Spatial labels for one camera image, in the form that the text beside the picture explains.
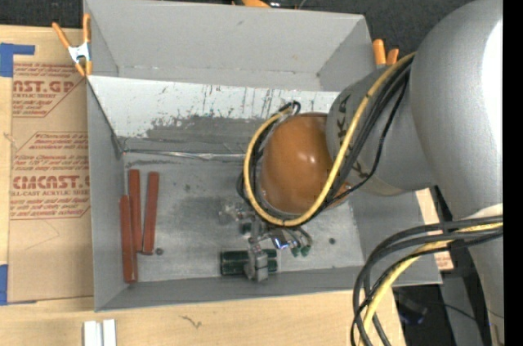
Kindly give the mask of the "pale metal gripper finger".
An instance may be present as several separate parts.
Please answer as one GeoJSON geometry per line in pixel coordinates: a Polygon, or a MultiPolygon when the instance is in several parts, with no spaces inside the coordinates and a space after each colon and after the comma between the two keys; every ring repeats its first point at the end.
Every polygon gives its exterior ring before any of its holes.
{"type": "Polygon", "coordinates": [[[255,259],[255,254],[248,249],[246,251],[244,274],[249,280],[254,280],[256,276],[255,259]]]}
{"type": "Polygon", "coordinates": [[[265,281],[269,276],[268,253],[260,246],[254,248],[254,279],[255,281],[265,281]]]}

